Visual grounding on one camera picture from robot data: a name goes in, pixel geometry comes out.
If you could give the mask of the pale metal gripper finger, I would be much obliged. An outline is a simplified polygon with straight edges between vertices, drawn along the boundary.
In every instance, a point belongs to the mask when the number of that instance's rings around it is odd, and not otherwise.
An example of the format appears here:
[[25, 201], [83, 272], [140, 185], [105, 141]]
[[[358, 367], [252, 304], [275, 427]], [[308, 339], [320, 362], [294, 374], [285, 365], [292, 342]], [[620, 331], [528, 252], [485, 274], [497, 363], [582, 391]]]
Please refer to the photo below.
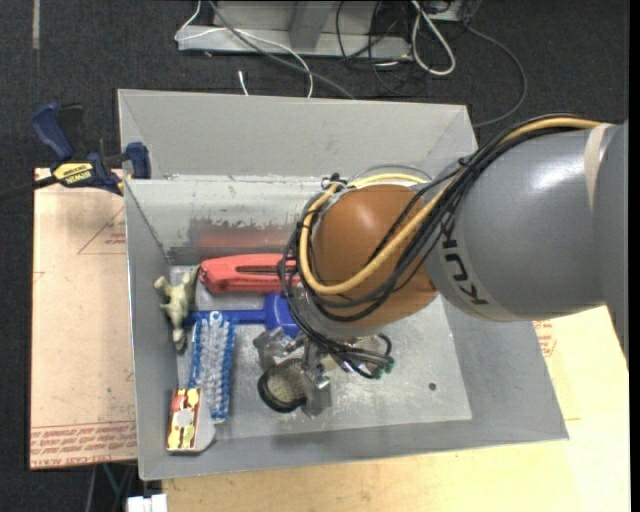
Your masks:
[[275, 328], [264, 331], [253, 340], [253, 345], [258, 351], [258, 361], [262, 369], [270, 369], [277, 358], [286, 354], [289, 336], [283, 328]]
[[309, 418], [318, 417], [332, 406], [331, 381], [327, 376], [304, 372], [302, 388], [306, 398], [302, 410]]

